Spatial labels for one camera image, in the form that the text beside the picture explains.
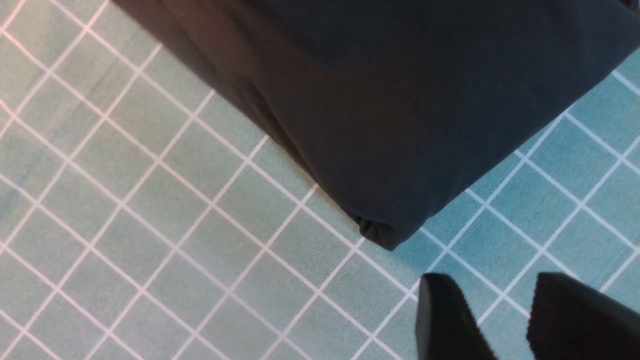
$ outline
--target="teal tile floor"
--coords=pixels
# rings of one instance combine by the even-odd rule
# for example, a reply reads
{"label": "teal tile floor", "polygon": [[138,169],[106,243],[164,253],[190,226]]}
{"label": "teal tile floor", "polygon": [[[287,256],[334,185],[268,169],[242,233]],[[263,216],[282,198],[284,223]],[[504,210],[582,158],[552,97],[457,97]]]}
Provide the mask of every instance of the teal tile floor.
{"label": "teal tile floor", "polygon": [[412,360],[432,271],[501,359],[540,271],[640,311],[640,52],[386,252],[108,1],[0,26],[0,360]]}

